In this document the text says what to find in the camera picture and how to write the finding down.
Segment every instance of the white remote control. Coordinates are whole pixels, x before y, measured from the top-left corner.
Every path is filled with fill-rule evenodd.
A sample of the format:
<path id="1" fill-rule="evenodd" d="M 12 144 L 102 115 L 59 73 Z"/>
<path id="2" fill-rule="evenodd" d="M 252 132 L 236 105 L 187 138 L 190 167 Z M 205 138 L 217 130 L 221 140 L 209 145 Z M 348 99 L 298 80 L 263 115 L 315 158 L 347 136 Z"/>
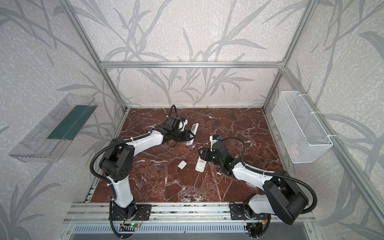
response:
<path id="1" fill-rule="evenodd" d="M 204 172 L 206 164 L 207 164 L 207 161 L 204 161 L 199 157 L 199 159 L 197 160 L 195 170 L 198 172 Z"/>

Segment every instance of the red-brown marble surface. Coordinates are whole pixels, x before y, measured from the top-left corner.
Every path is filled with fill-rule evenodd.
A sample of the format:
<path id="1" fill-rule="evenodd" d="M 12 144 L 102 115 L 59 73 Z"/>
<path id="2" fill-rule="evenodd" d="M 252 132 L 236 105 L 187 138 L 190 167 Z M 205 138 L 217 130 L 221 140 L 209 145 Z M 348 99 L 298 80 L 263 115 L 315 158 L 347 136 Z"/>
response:
<path id="1" fill-rule="evenodd" d="M 144 134 L 163 122 L 169 109 L 130 109 L 119 137 L 125 139 Z M 218 202 L 244 201 L 250 194 L 264 194 L 261 189 L 244 181 L 219 175 L 218 166 L 208 162 L 204 172 L 197 172 L 197 150 L 209 147 L 209 136 L 237 136 L 246 143 L 244 160 L 255 167 L 277 171 L 282 169 L 276 147 L 260 108 L 178 108 L 179 117 L 188 120 L 186 128 L 198 122 L 199 128 L 192 146 L 174 142 L 152 147 L 139 153 L 129 175 L 136 202 Z M 241 156 L 240 141 L 226 140 L 232 157 Z M 184 160 L 187 165 L 177 165 Z M 100 181 L 92 202 L 107 202 L 110 187 Z"/>

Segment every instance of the transparent plastic container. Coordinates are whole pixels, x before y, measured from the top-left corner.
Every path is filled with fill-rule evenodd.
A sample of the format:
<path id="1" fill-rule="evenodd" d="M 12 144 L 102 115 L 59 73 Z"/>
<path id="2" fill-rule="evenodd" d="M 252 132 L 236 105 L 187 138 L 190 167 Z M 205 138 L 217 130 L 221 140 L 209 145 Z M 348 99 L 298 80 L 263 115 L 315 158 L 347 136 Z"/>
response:
<path id="1" fill-rule="evenodd" d="M 316 113 L 298 91 L 281 92 L 272 116 L 293 163 L 314 162 L 333 146 Z"/>
<path id="2" fill-rule="evenodd" d="M 9 155 L 23 162 L 57 162 L 97 107 L 93 100 L 68 94 Z"/>

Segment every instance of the gray floor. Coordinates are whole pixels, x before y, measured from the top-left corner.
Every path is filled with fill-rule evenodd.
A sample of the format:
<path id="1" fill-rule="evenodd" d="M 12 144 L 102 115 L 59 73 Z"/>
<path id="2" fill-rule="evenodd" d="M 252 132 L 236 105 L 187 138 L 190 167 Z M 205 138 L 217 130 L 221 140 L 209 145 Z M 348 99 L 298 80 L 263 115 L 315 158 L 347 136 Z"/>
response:
<path id="1" fill-rule="evenodd" d="M 114 240 L 118 239 L 114 234 L 73 234 L 70 240 Z M 152 234 L 134 234 L 129 240 L 249 240 L 245 233 L 152 233 Z M 267 231 L 260 240 L 266 239 L 284 239 L 284 240 L 309 240 L 302 222 L 295 222 L 293 225 L 285 223 L 271 223 Z"/>

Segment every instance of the gray grass pattern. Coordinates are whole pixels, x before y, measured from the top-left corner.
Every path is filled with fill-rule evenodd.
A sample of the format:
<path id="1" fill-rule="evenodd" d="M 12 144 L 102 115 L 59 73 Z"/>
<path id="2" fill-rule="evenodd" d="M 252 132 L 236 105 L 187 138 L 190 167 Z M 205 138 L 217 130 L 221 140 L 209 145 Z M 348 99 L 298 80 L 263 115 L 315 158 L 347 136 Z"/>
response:
<path id="1" fill-rule="evenodd" d="M 327 84 L 328 77 L 330 73 L 333 70 L 333 63 L 334 63 L 334 57 L 335 57 L 335 50 L 337 48 L 337 43 L 343 39 L 348 34 L 354 32 L 354 30 L 361 25 L 363 22 L 365 22 L 368 18 L 370 18 L 372 15 L 377 13 L 380 9 L 384 7 L 384 2 L 381 2 L 379 5 L 377 5 L 373 10 L 371 10 L 369 13 L 364 15 L 364 0 L 359 0 L 358 3 L 358 13 L 359 18 L 358 22 L 355 23 L 350 29 L 346 30 L 345 32 L 340 32 L 340 26 L 342 25 L 342 19 L 343 14 L 345 11 L 351 6 L 354 0 L 349 0 L 346 5 L 343 4 L 342 0 L 335 0 L 335 3 L 323 4 L 325 6 L 329 6 L 333 8 L 332 15 L 329 20 L 329 25 L 327 28 L 327 34 L 323 43 L 323 47 L 326 46 L 328 42 L 328 38 L 330 36 L 330 32 L 332 28 L 336 28 L 336 34 L 334 35 L 332 39 L 331 45 L 325 47 L 323 51 L 331 50 L 330 58 L 328 61 L 326 74 L 322 82 L 321 89 L 316 96 L 316 99 L 314 103 L 317 105 L 321 99 L 321 96 L 324 92 L 324 88 Z M 374 31 L 366 31 L 364 33 L 358 34 L 359 37 L 362 37 L 366 39 L 378 52 L 378 54 L 381 56 L 381 58 L 384 61 L 384 38 L 378 35 Z M 321 41 L 313 48 L 311 52 L 313 52 L 317 47 L 319 47 Z M 296 62 L 297 67 L 297 74 L 298 74 L 298 82 L 301 84 L 302 77 L 300 73 L 299 63 Z M 311 83 L 307 89 L 307 93 L 309 92 L 311 87 Z M 376 136 L 376 134 L 369 129 L 367 126 L 363 125 L 362 123 L 351 119 L 350 117 L 343 116 L 340 114 L 323 114 L 323 116 L 331 121 L 341 122 L 343 124 L 348 125 L 349 127 L 353 128 L 357 132 L 359 132 L 363 137 L 358 139 L 351 139 L 346 136 L 344 136 L 340 132 L 336 132 L 336 134 L 341 138 L 343 144 L 349 148 L 358 150 L 362 153 L 364 153 L 367 156 L 366 159 L 366 165 L 363 169 L 364 173 L 369 177 L 372 173 L 372 170 L 376 163 L 381 164 L 381 166 L 384 167 L 384 154 L 380 155 L 380 149 L 383 147 L 384 144 L 384 134 L 381 136 Z M 348 176 L 347 173 L 344 173 L 343 179 L 341 181 L 338 197 L 336 200 L 336 206 L 333 214 L 329 216 L 326 219 L 318 220 L 318 224 L 321 226 L 328 226 L 330 224 L 338 223 L 340 225 L 343 225 L 357 234 L 367 238 L 367 239 L 384 239 L 384 235 L 376 230 L 373 230 L 369 228 L 367 225 L 369 217 L 373 216 L 373 213 L 371 209 L 368 209 L 363 216 L 361 222 L 359 224 L 356 223 L 345 223 L 343 220 L 347 217 L 351 216 L 355 210 L 358 203 L 358 200 L 360 198 L 360 192 L 359 190 L 353 186 L 353 182 L 351 178 Z"/>
<path id="2" fill-rule="evenodd" d="M 81 0 L 84 9 L 73 6 L 75 12 L 78 15 L 81 15 L 83 17 L 86 17 L 101 26 L 108 28 L 112 31 L 113 34 L 115 34 L 120 41 L 123 43 L 124 46 L 118 47 L 112 51 L 110 51 L 104 58 L 104 61 L 111 61 L 116 55 L 124 54 L 123 61 L 143 61 L 142 56 L 151 56 L 153 58 L 157 58 L 159 61 L 169 61 L 169 59 L 165 56 L 162 56 L 158 53 L 152 53 L 152 52 L 146 52 L 146 45 L 147 45 L 147 37 L 150 35 L 151 31 L 156 27 L 156 24 L 158 20 L 161 18 L 163 10 L 172 4 L 172 0 L 166 0 L 164 1 L 159 9 L 156 12 L 155 17 L 152 20 L 152 23 L 150 27 L 146 30 L 142 29 L 140 21 L 141 19 L 151 12 L 150 10 L 140 10 L 140 0 L 135 0 L 134 8 L 132 11 L 131 17 L 128 19 L 126 16 L 124 16 L 118 9 L 113 8 L 114 12 L 111 14 L 117 14 L 121 26 L 126 29 L 128 33 L 128 37 L 124 39 L 121 37 L 121 35 L 108 23 L 107 19 L 105 18 L 102 10 L 99 8 L 99 6 L 95 3 L 95 1 L 92 0 Z M 330 4 L 329 1 L 322 1 L 324 4 Z M 222 32 L 222 36 L 219 40 L 211 43 L 207 49 L 205 50 L 198 50 L 194 51 L 192 44 L 188 37 L 188 30 L 183 28 L 183 36 L 185 38 L 186 44 L 188 46 L 189 50 L 189 59 L 188 61 L 197 61 L 197 59 L 201 59 L 201 61 L 208 61 L 210 57 L 214 56 L 214 61 L 220 60 L 220 52 L 222 51 L 224 46 L 229 45 L 242 45 L 247 46 L 250 48 L 257 48 L 260 50 L 265 50 L 266 48 L 251 42 L 247 39 L 236 39 L 235 37 L 246 27 L 248 26 L 268 5 L 269 1 L 263 4 L 258 9 L 254 10 L 250 15 L 246 16 L 240 23 L 238 23 L 233 29 L 229 29 L 229 25 L 232 20 L 232 13 L 234 10 L 234 7 L 237 3 L 237 0 L 234 0 L 231 4 L 231 7 L 229 9 L 227 21 L 225 23 L 225 27 Z M 288 15 L 283 18 L 279 23 L 283 23 L 288 19 L 289 16 L 291 16 L 296 11 L 304 8 L 306 6 L 307 2 L 300 1 L 299 3 L 294 4 L 294 6 L 288 6 L 280 11 L 278 11 L 276 14 L 272 15 L 267 21 L 270 21 L 274 19 L 276 16 L 292 10 L 288 13 Z M 241 54 L 237 58 L 235 58 L 233 61 L 240 61 L 241 58 L 245 56 L 245 53 Z M 242 78 L 236 76 L 237 72 L 230 73 L 232 69 L 216 69 L 216 68 L 184 68 L 184 71 L 186 73 L 186 78 L 182 79 L 182 77 L 179 75 L 179 72 L 181 69 L 175 68 L 172 69 L 172 71 L 169 73 L 169 75 L 165 75 L 163 72 L 156 73 L 151 68 L 141 68 L 138 69 L 138 71 L 142 74 L 142 76 L 146 77 L 147 80 L 154 83 L 162 92 L 164 92 L 165 97 L 168 101 L 169 106 L 172 105 L 172 100 L 170 96 L 170 90 L 175 81 L 183 81 L 183 86 L 176 90 L 174 94 L 186 94 L 192 101 L 193 106 L 196 106 L 200 101 L 202 101 L 207 96 L 213 96 L 217 90 L 220 88 L 222 92 L 225 92 L 225 86 L 226 85 L 232 85 L 235 86 L 239 92 L 241 92 L 241 86 L 239 85 L 239 82 L 243 81 L 254 81 L 254 79 L 251 78 Z M 116 77 L 116 82 L 119 83 L 121 80 L 121 73 L 124 71 L 124 69 L 116 69 L 118 76 Z M 204 79 L 204 87 L 202 89 L 196 89 L 195 87 L 192 87 L 191 84 L 194 83 L 198 77 L 203 77 Z M 129 101 L 131 98 L 127 98 L 126 96 L 123 96 L 126 103 L 128 105 L 138 106 L 138 104 L 135 104 L 131 101 Z M 261 102 L 257 105 L 258 102 L 255 101 L 252 106 L 260 106 Z"/>
<path id="3" fill-rule="evenodd" d="M 93 71 L 99 74 L 99 71 L 97 68 L 82 54 L 80 54 L 73 46 L 71 46 L 69 43 L 65 42 L 64 40 L 58 38 L 52 33 L 51 25 L 50 25 L 50 19 L 48 17 L 46 8 L 44 6 L 44 1 L 40 0 L 40 3 L 36 3 L 33 0 L 25 0 L 27 3 L 32 4 L 39 8 L 41 10 L 42 16 L 44 16 L 45 24 L 44 26 L 41 26 L 35 22 L 33 22 L 31 19 L 29 19 L 25 14 L 24 10 L 19 2 L 19 0 L 14 0 L 14 3 L 18 9 L 17 11 L 14 11 L 12 9 L 0 7 L 0 16 L 5 17 L 4 19 L 0 20 L 0 27 L 4 24 L 10 24 L 14 23 L 18 25 L 23 31 L 28 33 L 30 36 L 32 36 L 34 39 L 37 39 L 42 44 L 46 46 L 48 49 L 56 49 L 58 44 L 61 44 L 71 52 L 75 53 L 78 57 L 80 57 Z M 60 7 L 54 8 L 54 16 L 62 13 L 62 10 Z M 55 67 L 55 64 L 50 57 L 48 51 L 45 49 L 45 53 L 47 55 L 47 58 L 52 65 L 52 67 Z M 108 93 L 106 93 L 105 89 L 105 82 L 103 81 L 102 86 L 99 87 L 96 85 L 86 74 L 80 72 L 90 83 L 90 85 L 82 85 L 82 84 L 73 84 L 69 86 L 64 86 L 60 89 L 57 89 L 58 91 L 70 91 L 75 89 L 94 89 L 95 92 L 92 94 L 92 96 L 96 96 L 98 94 L 102 95 L 103 98 L 103 105 L 105 108 L 105 111 L 107 115 L 110 118 L 110 121 L 108 122 L 99 122 L 97 119 L 97 116 L 95 113 L 93 113 L 93 116 L 95 118 L 95 124 L 88 124 L 83 126 L 80 134 L 88 135 L 97 141 L 82 155 L 86 155 L 88 153 L 96 153 L 101 148 L 103 148 L 105 145 L 107 145 L 112 138 L 113 134 L 109 131 L 107 127 L 112 127 L 113 129 L 116 129 L 117 123 L 120 120 L 120 116 L 122 114 L 119 103 Z M 106 98 L 109 98 L 114 102 L 114 109 L 113 113 L 111 112 L 112 109 L 109 109 L 107 106 Z M 6 131 L 9 128 L 9 126 L 3 127 L 0 129 L 0 134 L 2 134 L 4 131 Z M 56 186 L 60 186 L 58 183 L 52 183 L 48 184 L 35 193 L 33 193 L 38 186 L 38 184 L 43 180 L 44 176 L 47 174 L 48 170 L 52 166 L 52 163 L 49 163 L 46 165 L 46 167 L 34 178 L 34 180 L 28 185 L 22 196 L 20 197 L 19 201 L 17 202 L 18 197 L 18 186 L 16 185 L 12 194 L 11 203 L 10 203 L 10 212 L 9 215 L 7 215 L 5 209 L 3 206 L 0 205 L 0 233 L 1 236 L 5 236 L 8 240 L 13 239 L 31 239 L 30 234 L 28 231 L 20 226 L 19 224 L 26 221 L 31 221 L 38 217 L 43 217 L 43 214 L 33 214 L 30 216 L 27 216 L 23 219 L 19 219 L 22 212 L 33 203 L 33 200 L 35 200 L 40 194 L 47 191 L 48 189 Z"/>
<path id="4" fill-rule="evenodd" d="M 48 170 L 51 168 L 52 163 L 48 163 L 38 175 L 32 180 L 31 183 L 27 186 L 25 191 L 22 193 L 21 197 L 18 200 L 19 188 L 17 184 L 13 190 L 11 201 L 10 201 L 10 210 L 9 214 L 5 211 L 4 207 L 0 204 L 0 234 L 2 237 L 5 237 L 7 240 L 22 239 L 22 240 L 32 240 L 29 232 L 22 226 L 20 223 L 31 221 L 38 217 L 44 217 L 43 214 L 32 214 L 27 217 L 20 219 L 23 211 L 33 203 L 33 201 L 42 193 L 49 190 L 52 187 L 61 186 L 58 183 L 51 183 L 45 185 L 39 190 L 35 191 L 39 183 L 41 183 L 47 174 Z"/>

